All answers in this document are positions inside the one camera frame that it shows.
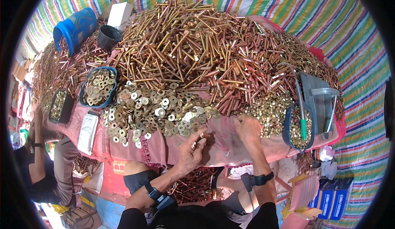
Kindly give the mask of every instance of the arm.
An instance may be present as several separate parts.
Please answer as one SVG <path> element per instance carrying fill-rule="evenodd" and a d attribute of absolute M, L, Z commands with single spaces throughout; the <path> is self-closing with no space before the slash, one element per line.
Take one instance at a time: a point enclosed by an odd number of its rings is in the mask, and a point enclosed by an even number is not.
<path fill-rule="evenodd" d="M 152 187 L 155 187 L 161 193 L 165 193 L 178 179 L 187 175 L 197 167 L 202 158 L 201 151 L 207 141 L 206 138 L 201 140 L 199 140 L 199 138 L 200 134 L 205 133 L 206 131 L 207 128 L 202 127 L 196 133 L 193 133 L 187 141 L 180 145 L 180 159 L 178 160 L 178 163 L 165 174 L 152 180 Z M 193 142 L 197 142 L 196 150 L 191 148 Z M 155 201 L 147 195 L 147 190 L 145 186 L 143 186 L 129 197 L 126 202 L 126 209 L 137 208 L 141 212 L 145 213 L 154 204 Z"/>
<path fill-rule="evenodd" d="M 271 168 L 266 160 L 260 141 L 262 125 L 256 118 L 243 114 L 235 119 L 235 127 L 241 141 L 251 155 L 254 176 L 270 174 Z M 267 202 L 276 203 L 277 192 L 274 185 L 274 178 L 265 185 L 254 186 L 254 192 L 259 206 Z"/>
<path fill-rule="evenodd" d="M 34 145 L 34 163 L 29 165 L 29 174 L 32 184 L 39 182 L 45 177 L 45 150 L 42 136 L 42 111 L 38 109 L 34 118 L 35 126 L 35 145 Z"/>

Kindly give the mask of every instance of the striped plastic sheet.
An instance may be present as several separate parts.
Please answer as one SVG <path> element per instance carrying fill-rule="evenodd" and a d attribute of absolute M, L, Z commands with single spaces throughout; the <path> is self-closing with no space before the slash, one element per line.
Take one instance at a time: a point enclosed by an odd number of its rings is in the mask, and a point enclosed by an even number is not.
<path fill-rule="evenodd" d="M 57 22 L 90 7 L 100 15 L 112 0 L 42 0 L 21 40 L 33 57 L 52 40 Z M 128 1 L 137 11 L 160 0 Z M 360 0 L 204 0 L 239 15 L 262 15 L 304 42 L 323 50 L 339 74 L 346 108 L 346 136 L 334 145 L 337 177 L 353 176 L 351 201 L 339 222 L 323 228 L 354 228 L 377 193 L 389 155 L 383 100 L 389 64 L 383 41 Z"/>

